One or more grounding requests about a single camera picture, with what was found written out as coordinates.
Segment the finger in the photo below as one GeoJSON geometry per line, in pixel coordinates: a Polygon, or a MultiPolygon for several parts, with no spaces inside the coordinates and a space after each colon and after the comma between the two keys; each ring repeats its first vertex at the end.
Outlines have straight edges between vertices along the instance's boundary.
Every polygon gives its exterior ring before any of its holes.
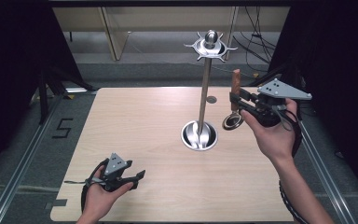
{"type": "Polygon", "coordinates": [[[133,186],[133,183],[129,182],[113,192],[115,193],[116,197],[120,197],[121,195],[123,195],[127,191],[129,191],[132,188],[132,186],[133,186]]]}
{"type": "Polygon", "coordinates": [[[259,132],[263,128],[257,119],[246,110],[241,110],[243,120],[249,125],[254,132],[259,132]]]}
{"type": "MultiPolygon", "coordinates": [[[[297,115],[297,103],[296,101],[286,98],[286,108],[288,111],[292,112],[294,115],[297,115]]],[[[289,116],[292,120],[296,120],[296,118],[293,118],[293,115],[290,113],[286,113],[287,116],[289,116]]]]}
{"type": "Polygon", "coordinates": [[[100,178],[101,172],[103,171],[104,165],[102,165],[98,170],[95,172],[94,177],[100,178]]]}
{"type": "Polygon", "coordinates": [[[292,99],[286,98],[286,107],[294,114],[297,112],[297,103],[292,99]]]}

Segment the round metal base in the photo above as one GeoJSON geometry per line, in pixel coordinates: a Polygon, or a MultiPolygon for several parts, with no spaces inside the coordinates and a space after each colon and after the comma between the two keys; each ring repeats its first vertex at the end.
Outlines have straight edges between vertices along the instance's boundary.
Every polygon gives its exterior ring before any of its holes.
{"type": "Polygon", "coordinates": [[[190,121],[182,129],[182,141],[187,147],[196,151],[211,149],[217,142],[217,131],[211,124],[204,122],[202,133],[198,135],[199,122],[190,121]]]}
{"type": "Polygon", "coordinates": [[[222,126],[225,130],[230,131],[240,127],[242,123],[242,116],[239,113],[232,113],[223,120],[222,126]]]}

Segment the wooden table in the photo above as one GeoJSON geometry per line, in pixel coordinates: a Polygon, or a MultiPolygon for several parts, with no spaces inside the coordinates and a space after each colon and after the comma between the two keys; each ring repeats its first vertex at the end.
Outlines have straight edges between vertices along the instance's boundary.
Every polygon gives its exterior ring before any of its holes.
{"type": "MultiPolygon", "coordinates": [[[[100,89],[89,112],[64,180],[83,181],[99,162],[116,152],[133,160],[123,177],[146,170],[138,189],[118,199],[104,221],[233,222],[290,221],[278,176],[259,151],[250,128],[225,131],[231,113],[230,88],[210,87],[217,98],[206,106],[205,121],[218,134],[207,151],[185,146],[181,131],[199,118],[201,88],[100,89]]],[[[80,217],[83,185],[62,183],[54,221],[80,217]]]]}

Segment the human hand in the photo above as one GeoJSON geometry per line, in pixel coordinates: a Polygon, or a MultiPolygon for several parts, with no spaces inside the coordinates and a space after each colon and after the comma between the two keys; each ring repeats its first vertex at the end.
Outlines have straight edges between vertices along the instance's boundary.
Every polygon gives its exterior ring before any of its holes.
{"type": "MultiPolygon", "coordinates": [[[[296,102],[286,99],[287,110],[296,114],[296,102]]],[[[273,127],[263,127],[254,116],[246,110],[241,111],[242,118],[250,126],[255,134],[257,144],[261,152],[266,155],[272,162],[280,160],[291,160],[292,149],[295,142],[295,132],[284,129],[281,123],[273,127]]]]}
{"type": "MultiPolygon", "coordinates": [[[[101,166],[94,177],[99,178],[104,166],[101,166]]],[[[91,184],[86,196],[83,214],[77,221],[77,224],[96,223],[109,212],[113,203],[133,186],[133,183],[127,183],[119,189],[109,192],[103,189],[99,184],[91,184]]]]}

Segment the metal rail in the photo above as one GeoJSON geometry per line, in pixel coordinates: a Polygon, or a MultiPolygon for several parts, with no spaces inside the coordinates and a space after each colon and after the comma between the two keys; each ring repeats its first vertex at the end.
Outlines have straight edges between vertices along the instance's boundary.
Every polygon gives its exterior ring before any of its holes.
{"type": "Polygon", "coordinates": [[[0,196],[0,223],[7,212],[8,207],[13,201],[14,195],[16,194],[17,188],[19,187],[22,178],[25,175],[29,165],[31,164],[34,154],[39,148],[40,142],[42,141],[43,134],[45,133],[47,127],[51,122],[51,117],[54,114],[58,104],[61,102],[62,96],[58,95],[55,97],[54,101],[50,106],[50,113],[46,120],[39,125],[37,128],[31,143],[28,145],[27,149],[24,152],[24,155],[21,158],[20,163],[18,164],[16,170],[14,171],[12,177],[8,181],[2,195],[0,196]]]}
{"type": "Polygon", "coordinates": [[[341,223],[355,224],[356,221],[350,211],[350,208],[348,207],[345,198],[342,196],[340,190],[337,187],[337,184],[335,183],[326,166],[324,165],[324,161],[319,155],[316,146],[310,139],[310,135],[308,134],[303,122],[300,122],[300,127],[302,130],[305,149],[307,150],[310,160],[315,167],[316,173],[321,179],[321,182],[324,186],[324,189],[326,190],[327,195],[330,198],[332,205],[336,209],[337,215],[341,220],[341,223]]]}

